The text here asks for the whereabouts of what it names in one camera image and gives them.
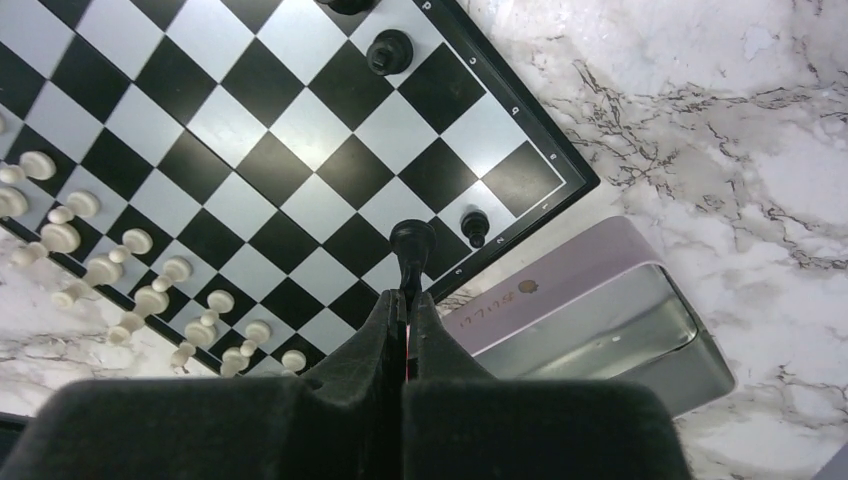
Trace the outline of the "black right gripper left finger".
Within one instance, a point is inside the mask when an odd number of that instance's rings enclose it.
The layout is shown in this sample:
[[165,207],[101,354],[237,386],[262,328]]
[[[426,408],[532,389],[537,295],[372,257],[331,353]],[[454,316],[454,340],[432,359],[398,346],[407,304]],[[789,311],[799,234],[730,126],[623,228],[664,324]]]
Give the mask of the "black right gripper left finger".
[[5,479],[399,479],[406,302],[301,376],[98,379],[60,389]]

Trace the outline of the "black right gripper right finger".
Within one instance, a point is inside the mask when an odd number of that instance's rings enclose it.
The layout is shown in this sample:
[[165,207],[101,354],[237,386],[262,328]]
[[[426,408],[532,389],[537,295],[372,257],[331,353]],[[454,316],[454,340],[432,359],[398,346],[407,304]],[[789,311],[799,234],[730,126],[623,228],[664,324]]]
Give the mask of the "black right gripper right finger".
[[446,331],[428,293],[409,312],[406,479],[689,479],[670,414],[629,382],[498,380]]

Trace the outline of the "black chess knight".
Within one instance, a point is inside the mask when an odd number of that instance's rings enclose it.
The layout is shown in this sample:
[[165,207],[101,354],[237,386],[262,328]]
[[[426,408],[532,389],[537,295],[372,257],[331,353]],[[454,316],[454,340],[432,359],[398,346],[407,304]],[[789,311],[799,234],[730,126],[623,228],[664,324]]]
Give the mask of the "black chess knight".
[[404,293],[407,310],[411,311],[415,298],[423,291],[421,276],[437,246],[436,232],[422,220],[407,219],[393,227],[389,241],[398,258],[399,289]]

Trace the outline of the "black chess pawn corner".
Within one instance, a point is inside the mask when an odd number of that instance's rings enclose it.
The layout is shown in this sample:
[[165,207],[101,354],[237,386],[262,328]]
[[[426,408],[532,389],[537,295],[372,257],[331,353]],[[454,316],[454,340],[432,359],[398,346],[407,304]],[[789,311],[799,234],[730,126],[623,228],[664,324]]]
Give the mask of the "black chess pawn corner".
[[490,222],[485,212],[469,210],[461,218],[460,228],[470,246],[474,249],[481,249],[486,243]]

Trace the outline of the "black chess piece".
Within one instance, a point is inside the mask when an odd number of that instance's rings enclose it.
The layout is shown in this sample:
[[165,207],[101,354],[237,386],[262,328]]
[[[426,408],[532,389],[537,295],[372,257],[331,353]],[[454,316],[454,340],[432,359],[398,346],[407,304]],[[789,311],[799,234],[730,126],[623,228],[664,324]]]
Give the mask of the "black chess piece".
[[371,10],[375,0],[317,0],[317,3],[338,14],[352,16]]
[[396,29],[380,32],[366,51],[369,69],[378,76],[403,73],[412,64],[414,47],[410,37]]

